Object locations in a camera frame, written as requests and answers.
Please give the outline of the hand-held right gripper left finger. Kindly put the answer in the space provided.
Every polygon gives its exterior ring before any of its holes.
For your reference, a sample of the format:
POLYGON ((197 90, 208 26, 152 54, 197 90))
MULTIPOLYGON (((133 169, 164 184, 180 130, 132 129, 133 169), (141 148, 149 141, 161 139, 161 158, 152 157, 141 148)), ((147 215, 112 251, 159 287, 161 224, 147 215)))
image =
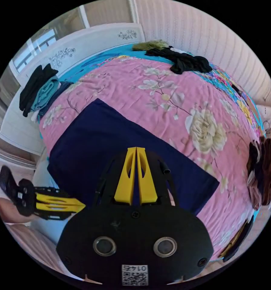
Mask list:
POLYGON ((136 147, 127 149, 114 200, 118 203, 132 205, 136 170, 136 147))

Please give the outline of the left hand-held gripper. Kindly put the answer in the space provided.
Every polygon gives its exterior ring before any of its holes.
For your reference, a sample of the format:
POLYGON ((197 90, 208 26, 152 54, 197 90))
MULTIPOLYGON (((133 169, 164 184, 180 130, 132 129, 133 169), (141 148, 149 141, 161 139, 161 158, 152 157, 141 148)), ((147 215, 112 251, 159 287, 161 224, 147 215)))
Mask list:
POLYGON ((55 187, 34 186, 22 179, 16 193, 16 208, 23 216, 35 215, 44 220, 65 220, 86 207, 55 187))

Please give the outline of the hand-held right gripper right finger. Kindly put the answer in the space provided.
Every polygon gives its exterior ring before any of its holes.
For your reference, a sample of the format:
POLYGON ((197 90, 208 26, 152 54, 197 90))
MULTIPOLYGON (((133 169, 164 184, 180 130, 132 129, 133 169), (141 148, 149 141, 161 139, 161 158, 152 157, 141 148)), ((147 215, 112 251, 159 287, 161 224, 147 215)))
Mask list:
POLYGON ((153 182, 146 151, 145 148, 142 147, 137 147, 137 169, 140 204, 153 204, 157 201, 158 196, 153 182))

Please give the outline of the person's left hand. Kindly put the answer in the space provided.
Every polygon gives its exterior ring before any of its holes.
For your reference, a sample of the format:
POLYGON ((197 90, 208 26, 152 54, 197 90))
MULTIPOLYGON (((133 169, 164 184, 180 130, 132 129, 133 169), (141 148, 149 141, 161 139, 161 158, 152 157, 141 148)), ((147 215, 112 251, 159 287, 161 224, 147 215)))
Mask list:
POLYGON ((25 224, 37 218, 35 215, 29 217, 21 215, 16 206, 5 198, 0 198, 0 216, 3 222, 10 224, 25 224))

